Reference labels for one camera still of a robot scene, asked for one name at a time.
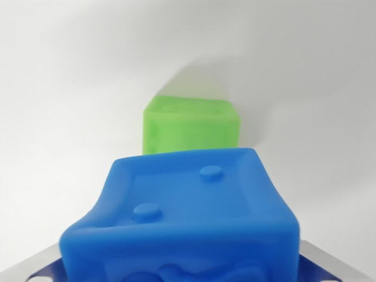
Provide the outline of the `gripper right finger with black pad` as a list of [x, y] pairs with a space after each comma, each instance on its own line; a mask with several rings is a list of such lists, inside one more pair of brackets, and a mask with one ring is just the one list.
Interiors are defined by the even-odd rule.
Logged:
[[300, 241], [297, 281], [375, 281], [306, 240]]

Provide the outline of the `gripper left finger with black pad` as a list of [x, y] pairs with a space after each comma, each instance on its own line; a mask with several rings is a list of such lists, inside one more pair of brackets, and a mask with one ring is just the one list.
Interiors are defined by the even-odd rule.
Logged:
[[59, 245], [55, 243], [1, 272], [1, 281], [27, 281], [33, 273], [36, 273], [59, 258], [61, 258]]

